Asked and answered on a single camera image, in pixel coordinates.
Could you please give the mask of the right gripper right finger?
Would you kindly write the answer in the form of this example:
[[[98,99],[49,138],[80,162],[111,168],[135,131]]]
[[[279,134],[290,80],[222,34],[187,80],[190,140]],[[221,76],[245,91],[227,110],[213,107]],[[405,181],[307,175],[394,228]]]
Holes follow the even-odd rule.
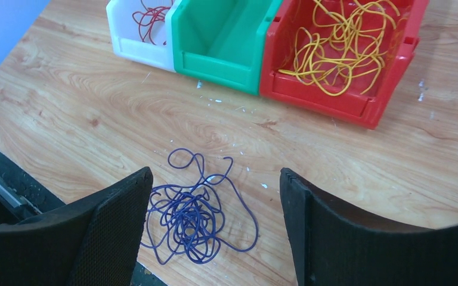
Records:
[[[289,168],[280,199],[299,285],[458,285],[458,225],[376,215]]]

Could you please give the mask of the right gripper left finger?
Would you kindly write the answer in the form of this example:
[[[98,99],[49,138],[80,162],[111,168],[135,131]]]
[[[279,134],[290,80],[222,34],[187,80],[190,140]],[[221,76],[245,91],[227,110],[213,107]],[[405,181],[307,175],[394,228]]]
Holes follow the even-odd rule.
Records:
[[[0,285],[129,285],[153,175],[115,184],[16,224],[0,224]]]

